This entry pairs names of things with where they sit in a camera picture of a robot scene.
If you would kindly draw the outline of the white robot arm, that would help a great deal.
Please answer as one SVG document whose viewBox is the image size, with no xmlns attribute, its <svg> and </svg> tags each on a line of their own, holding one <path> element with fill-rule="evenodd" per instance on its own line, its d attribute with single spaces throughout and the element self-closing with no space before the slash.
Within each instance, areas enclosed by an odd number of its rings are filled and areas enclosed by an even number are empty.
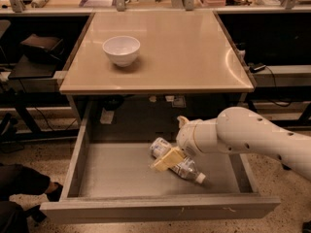
<svg viewBox="0 0 311 233">
<path fill-rule="evenodd" d="M 151 145 L 157 171 L 176 168 L 187 159 L 198 169 L 193 179 L 204 181 L 204 159 L 211 153 L 256 153 L 269 156 L 311 180 L 311 137 L 281 128 L 242 107 L 230 107 L 208 120 L 178 117 L 176 144 L 157 138 Z"/>
</svg>

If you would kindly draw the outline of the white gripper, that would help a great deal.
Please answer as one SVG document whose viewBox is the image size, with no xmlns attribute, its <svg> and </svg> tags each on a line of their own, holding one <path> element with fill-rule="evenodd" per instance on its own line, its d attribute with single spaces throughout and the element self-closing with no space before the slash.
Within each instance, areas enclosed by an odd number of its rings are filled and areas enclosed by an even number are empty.
<svg viewBox="0 0 311 233">
<path fill-rule="evenodd" d="M 177 120 L 179 122 L 179 132 L 176 143 L 180 149 L 173 147 L 158 157 L 151 165 L 153 170 L 166 171 L 182 162 L 186 155 L 195 157 L 198 154 L 218 151 L 217 120 L 215 118 L 189 120 L 185 116 L 178 116 Z"/>
</svg>

